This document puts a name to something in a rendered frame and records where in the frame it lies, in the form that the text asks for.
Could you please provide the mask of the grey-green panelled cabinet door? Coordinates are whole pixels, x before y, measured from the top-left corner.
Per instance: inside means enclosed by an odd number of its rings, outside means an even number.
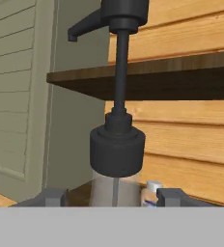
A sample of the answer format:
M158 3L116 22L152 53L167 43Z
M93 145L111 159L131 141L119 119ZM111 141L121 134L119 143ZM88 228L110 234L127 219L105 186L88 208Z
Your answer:
M0 0L0 194L42 190L55 0Z

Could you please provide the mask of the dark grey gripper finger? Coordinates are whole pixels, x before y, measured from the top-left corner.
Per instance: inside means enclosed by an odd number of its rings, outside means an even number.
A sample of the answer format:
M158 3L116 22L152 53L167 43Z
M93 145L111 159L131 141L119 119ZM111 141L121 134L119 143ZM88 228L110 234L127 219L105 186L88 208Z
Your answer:
M63 188L45 188L36 197L15 204L15 206L67 206L68 190Z

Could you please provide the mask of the dark wooden shelf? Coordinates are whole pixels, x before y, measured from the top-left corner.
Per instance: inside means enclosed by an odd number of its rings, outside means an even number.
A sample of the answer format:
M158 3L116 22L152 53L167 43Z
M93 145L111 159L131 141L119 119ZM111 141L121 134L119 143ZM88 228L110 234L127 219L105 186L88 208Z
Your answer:
M103 100L114 98L115 68L50 72L46 81ZM127 100L224 100L224 51L131 63Z

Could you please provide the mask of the clear black-pump dispenser bottle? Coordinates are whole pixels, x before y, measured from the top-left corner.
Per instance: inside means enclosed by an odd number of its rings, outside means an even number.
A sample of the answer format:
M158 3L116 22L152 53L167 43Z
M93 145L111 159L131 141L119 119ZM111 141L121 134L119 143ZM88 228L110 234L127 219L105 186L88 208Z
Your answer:
M90 164L96 172L93 206L116 206L121 178L138 174L143 165L145 134L132 126L126 111L129 36L148 21L149 0L101 0L100 8L68 30L68 40L107 26L117 36L114 106L105 124L90 133Z

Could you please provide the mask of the small white-capped bottle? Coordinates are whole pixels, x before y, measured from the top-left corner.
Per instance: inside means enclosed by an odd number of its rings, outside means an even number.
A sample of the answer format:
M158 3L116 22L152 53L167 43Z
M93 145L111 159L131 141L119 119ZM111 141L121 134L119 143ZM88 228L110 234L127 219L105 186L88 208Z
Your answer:
M146 187L141 191L141 206L156 207L158 198L156 190L161 188L162 184L156 180L148 180Z

